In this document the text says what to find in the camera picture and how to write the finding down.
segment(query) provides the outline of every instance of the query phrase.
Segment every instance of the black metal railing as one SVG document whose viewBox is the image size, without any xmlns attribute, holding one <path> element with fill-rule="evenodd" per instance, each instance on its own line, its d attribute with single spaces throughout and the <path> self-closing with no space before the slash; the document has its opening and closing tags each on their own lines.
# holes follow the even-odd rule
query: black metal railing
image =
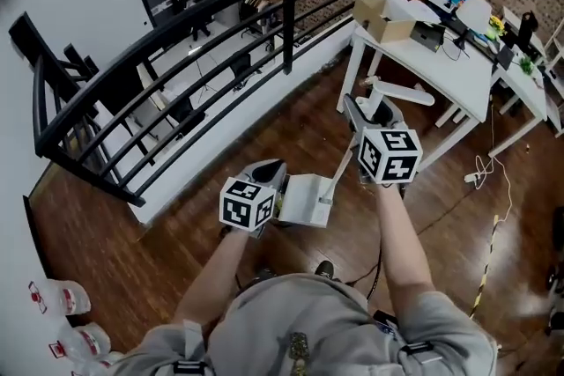
<svg viewBox="0 0 564 376">
<path fill-rule="evenodd" d="M 312 33 L 323 26 L 327 26 L 345 15 L 354 5 L 354 0 L 346 3 L 344 6 L 330 11 L 323 20 L 318 21 L 307 29 L 299 29 L 296 33 L 296 24 L 305 18 L 309 18 L 319 11 L 328 9 L 338 1 L 345 0 L 326 0 L 297 16 L 295 15 L 296 2 L 300 0 L 282 0 L 275 4 L 271 4 L 264 10 L 258 12 L 254 16 L 243 20 L 236 26 L 231 27 L 220 35 L 213 37 L 211 40 L 203 44 L 196 52 L 183 58 L 181 61 L 166 70 L 162 75 L 158 76 L 153 67 L 149 63 L 149 55 L 155 54 L 159 49 L 167 49 L 171 45 L 178 42 L 179 37 L 186 37 L 192 25 L 201 22 L 201 18 L 209 18 L 213 14 L 225 9 L 226 7 L 237 4 L 243 0 L 203 0 L 198 4 L 190 7 L 186 11 L 178 14 L 163 26 L 155 28 L 138 42 L 130 46 L 116 60 L 102 72 L 93 75 L 89 68 L 82 62 L 76 52 L 73 50 L 65 52 L 69 59 L 68 62 L 58 62 L 61 68 L 54 64 L 47 64 L 53 58 L 50 51 L 47 53 L 39 53 L 34 55 L 33 61 L 30 56 L 30 63 L 34 66 L 34 82 L 33 82 L 33 135 L 35 141 L 36 153 L 40 156 L 52 159 L 60 166 L 66 168 L 78 177 L 92 183 L 108 193 L 115 195 L 129 203 L 135 205 L 143 205 L 144 200 L 142 194 L 197 140 L 207 133 L 214 125 L 221 121 L 229 112 L 240 105 L 253 92 L 261 86 L 268 83 L 274 76 L 284 71 L 285 74 L 292 72 L 293 62 L 308 52 L 313 46 L 320 41 L 326 39 L 332 33 L 335 33 L 340 27 L 348 24 L 352 18 L 341 20 L 326 33 L 321 33 L 313 38 L 307 45 L 300 46 L 298 51 L 294 53 L 294 43 L 301 42 L 306 37 L 312 36 Z M 167 82 L 173 79 L 181 71 L 195 63 L 201 56 L 216 48 L 225 40 L 235 36 L 237 33 L 245 30 L 251 24 L 259 19 L 266 18 L 277 10 L 282 10 L 282 23 L 266 34 L 229 56 L 225 61 L 220 62 L 215 68 L 204 74 L 194 84 L 188 87 L 179 96 L 173 99 L 152 119 L 144 123 L 142 127 L 132 135 L 132 137 L 112 155 L 104 147 L 104 140 L 108 138 L 118 126 L 125 123 L 126 118 L 132 112 L 140 107 L 148 100 L 156 91 L 161 90 Z M 175 108 L 178 108 L 183 102 L 189 100 L 189 97 L 198 90 L 204 88 L 217 75 L 227 70 L 230 65 L 246 55 L 251 50 L 261 46 L 262 44 L 272 41 L 275 34 L 282 34 L 283 44 L 279 48 L 273 49 L 258 62 L 251 65 L 248 69 L 237 75 L 233 80 L 218 89 L 208 100 L 202 105 L 193 109 L 185 118 L 179 121 L 178 125 L 171 128 L 170 131 L 160 136 L 157 143 L 148 151 L 144 151 L 143 157 L 133 165 L 133 167 L 124 174 L 117 172 L 116 166 L 135 146 L 141 144 L 141 140 L 146 137 L 157 124 L 163 122 Z M 162 165 L 158 167 L 134 192 L 128 189 L 128 184 L 139 174 L 139 172 L 157 156 L 165 150 L 165 148 L 173 142 L 183 130 L 198 124 L 198 118 L 201 114 L 213 106 L 218 100 L 222 99 L 226 94 L 232 91 L 236 86 L 243 83 L 251 74 L 259 70 L 266 63 L 273 60 L 277 55 L 283 54 L 283 62 L 277 67 L 268 71 L 256 83 L 248 86 L 241 91 L 234 100 L 218 114 L 214 115 L 201 129 L 194 133 L 186 140 L 182 146 L 172 153 L 166 154 Z M 136 68 L 139 64 L 144 64 L 147 68 L 153 82 L 143 89 L 138 95 L 133 97 L 127 105 L 125 105 L 113 118 L 100 127 L 94 120 L 92 110 L 94 104 L 100 100 L 104 89 L 115 77 L 120 77 L 126 70 Z M 49 81 L 49 72 L 52 70 L 76 70 L 81 80 L 86 81 L 86 85 L 81 87 L 70 99 L 66 99 L 66 104 L 62 106 L 59 99 L 57 86 L 52 86 L 55 95 L 56 115 L 49 122 L 47 117 L 46 101 L 45 101 L 45 81 Z"/>
</svg>

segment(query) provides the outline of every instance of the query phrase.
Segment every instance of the power strip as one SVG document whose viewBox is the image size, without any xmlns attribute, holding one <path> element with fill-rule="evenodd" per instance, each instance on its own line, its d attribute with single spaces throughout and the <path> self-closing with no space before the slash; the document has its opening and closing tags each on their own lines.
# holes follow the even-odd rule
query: power strip
<svg viewBox="0 0 564 376">
<path fill-rule="evenodd" d="M 466 174 L 464 176 L 464 181 L 466 183 L 473 183 L 474 185 L 476 185 L 476 183 L 478 183 L 479 178 L 480 178 L 480 173 L 470 173 L 470 174 Z"/>
</svg>

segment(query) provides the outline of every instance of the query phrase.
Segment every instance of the gray shirt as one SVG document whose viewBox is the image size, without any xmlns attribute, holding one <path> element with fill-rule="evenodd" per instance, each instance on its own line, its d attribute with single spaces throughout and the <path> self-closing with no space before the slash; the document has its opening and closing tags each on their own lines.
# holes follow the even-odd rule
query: gray shirt
<svg viewBox="0 0 564 376">
<path fill-rule="evenodd" d="M 217 376 L 290 375 L 295 332 L 307 337 L 308 375 L 494 374 L 495 343 L 446 295 L 420 294 L 390 333 L 367 313 L 358 291 L 314 275 L 275 277 L 243 292 L 207 349 L 193 322 L 159 326 L 112 368 L 117 376 L 164 376 L 174 374 L 174 362 L 188 360 L 205 362 L 205 373 Z M 404 347 L 423 342 L 432 350 L 409 354 Z"/>
</svg>

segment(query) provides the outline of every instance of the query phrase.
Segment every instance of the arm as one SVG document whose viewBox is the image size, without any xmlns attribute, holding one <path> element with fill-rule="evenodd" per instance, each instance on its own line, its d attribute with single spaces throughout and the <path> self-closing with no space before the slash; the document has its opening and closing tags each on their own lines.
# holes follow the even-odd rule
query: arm
<svg viewBox="0 0 564 376">
<path fill-rule="evenodd" d="M 468 315 L 435 290 L 423 247 L 396 187 L 376 189 L 384 271 L 399 330 L 408 343 L 430 342 L 442 360 L 405 358 L 406 373 L 491 375 L 496 347 Z"/>
<path fill-rule="evenodd" d="M 233 280 L 249 234 L 239 229 L 228 233 L 211 259 L 182 297 L 173 323 L 194 321 L 202 326 L 217 320 L 231 298 Z"/>
<path fill-rule="evenodd" d="M 384 272 L 394 312 L 401 318 L 417 296 L 434 291 L 423 247 L 397 188 L 376 188 Z"/>
</svg>

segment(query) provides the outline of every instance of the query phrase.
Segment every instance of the plastic bottle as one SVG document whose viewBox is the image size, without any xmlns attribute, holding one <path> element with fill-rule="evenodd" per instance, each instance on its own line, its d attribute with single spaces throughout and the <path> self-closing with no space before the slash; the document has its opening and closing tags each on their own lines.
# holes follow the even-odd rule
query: plastic bottle
<svg viewBox="0 0 564 376">
<path fill-rule="evenodd" d="M 106 376 L 109 374 L 109 367 L 123 358 L 121 352 L 112 351 L 107 356 L 92 362 L 80 362 L 74 365 L 76 376 Z"/>
<path fill-rule="evenodd" d="M 108 334 L 96 323 L 59 330 L 58 345 L 64 355 L 74 362 L 90 362 L 106 356 L 111 350 Z"/>
<path fill-rule="evenodd" d="M 91 303 L 82 285 L 73 281 L 44 279 L 32 292 L 32 301 L 44 305 L 44 313 L 54 316 L 78 315 L 90 312 Z"/>
</svg>

